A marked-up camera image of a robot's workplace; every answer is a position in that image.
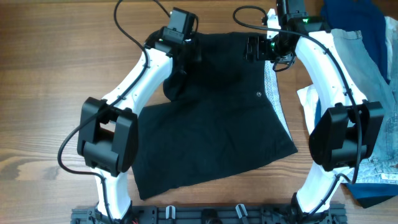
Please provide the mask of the black shorts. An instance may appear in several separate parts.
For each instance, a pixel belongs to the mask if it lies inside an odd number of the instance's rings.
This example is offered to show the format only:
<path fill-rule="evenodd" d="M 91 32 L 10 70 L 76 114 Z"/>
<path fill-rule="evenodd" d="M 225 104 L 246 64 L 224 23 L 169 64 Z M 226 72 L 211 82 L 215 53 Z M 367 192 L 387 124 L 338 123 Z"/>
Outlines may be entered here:
<path fill-rule="evenodd" d="M 141 111 L 132 166 L 141 199 L 297 152 L 265 93 L 264 62 L 244 58 L 249 38 L 198 34 L 200 61 L 164 81 L 167 103 Z"/>

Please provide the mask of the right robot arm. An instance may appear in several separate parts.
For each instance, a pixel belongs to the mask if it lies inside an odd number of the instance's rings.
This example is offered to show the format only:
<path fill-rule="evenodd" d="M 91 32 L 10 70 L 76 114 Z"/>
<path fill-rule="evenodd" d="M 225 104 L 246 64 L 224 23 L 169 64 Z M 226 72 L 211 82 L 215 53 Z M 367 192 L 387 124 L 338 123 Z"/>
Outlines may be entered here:
<path fill-rule="evenodd" d="M 354 84 L 326 20 L 309 16 L 303 1 L 277 1 L 260 30 L 266 35 L 247 40 L 244 58 L 284 68 L 300 60 L 322 106 L 309 137 L 312 168 L 283 214 L 287 223 L 319 223 L 331 215 L 330 200 L 339 184 L 356 183 L 361 161 L 373 153 L 384 110 Z"/>

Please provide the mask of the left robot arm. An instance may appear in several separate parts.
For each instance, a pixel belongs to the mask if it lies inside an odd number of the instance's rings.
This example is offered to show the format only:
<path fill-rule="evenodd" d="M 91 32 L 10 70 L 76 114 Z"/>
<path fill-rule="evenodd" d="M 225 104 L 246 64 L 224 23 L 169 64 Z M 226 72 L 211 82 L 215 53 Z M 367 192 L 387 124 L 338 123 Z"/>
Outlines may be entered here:
<path fill-rule="evenodd" d="M 169 24 L 147 38 L 127 77 L 102 99 L 84 102 L 77 153 L 96 179 L 99 202 L 93 221 L 131 222 L 127 171 L 138 150 L 138 116 L 157 87 L 198 56 L 197 29 L 197 15 L 173 8 Z"/>

